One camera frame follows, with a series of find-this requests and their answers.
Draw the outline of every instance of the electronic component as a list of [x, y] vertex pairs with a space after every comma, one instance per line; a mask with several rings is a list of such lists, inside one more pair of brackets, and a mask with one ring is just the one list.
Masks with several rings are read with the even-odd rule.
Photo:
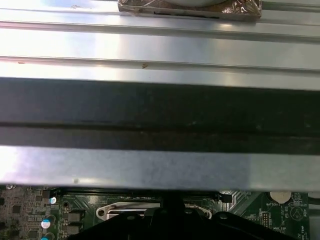
[[50, 199], [50, 193], [51, 193], [50, 189], [44, 189], [42, 190], [42, 197], [44, 199]]
[[271, 191], [270, 197], [279, 204], [285, 204], [291, 198], [290, 191]]
[[261, 218], [261, 225], [265, 226], [266, 228], [269, 228], [270, 226], [270, 213], [269, 212], [262, 212], [262, 218]]
[[56, 197], [52, 197], [52, 198], [50, 198], [49, 202], [50, 202], [50, 204], [56, 204], [57, 198]]
[[52, 227], [56, 222], [56, 217], [54, 215], [49, 215], [45, 219], [42, 220], [41, 222], [41, 227], [43, 229], [48, 229]]
[[68, 214], [68, 222], [79, 222], [81, 220], [81, 214], [79, 212], [70, 212]]
[[20, 211], [21, 211], [21, 206], [20, 206], [20, 205], [14, 205], [14, 206], [12, 207], [12, 213], [13, 213], [13, 214], [19, 214]]
[[68, 235], [74, 235], [74, 234], [78, 234], [80, 233], [80, 230], [81, 230], [81, 225], [68, 225], [67, 228], [66, 228], [66, 233]]
[[42, 201], [42, 196], [35, 196], [34, 200], [36, 202], [41, 202]]
[[55, 235], [52, 232], [48, 232], [46, 235], [44, 235], [41, 240], [54, 240]]
[[28, 238], [29, 239], [37, 239], [38, 238], [38, 232], [34, 231], [34, 230], [29, 231]]

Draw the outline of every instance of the reflective metal surface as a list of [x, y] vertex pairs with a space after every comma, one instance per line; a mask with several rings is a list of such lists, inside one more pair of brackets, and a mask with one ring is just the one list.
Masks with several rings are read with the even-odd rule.
[[262, 16], [136, 17], [115, 1], [3, 1], [0, 75], [319, 90], [320, 15]]
[[0, 182], [160, 190], [320, 189], [319, 156], [1, 146]]

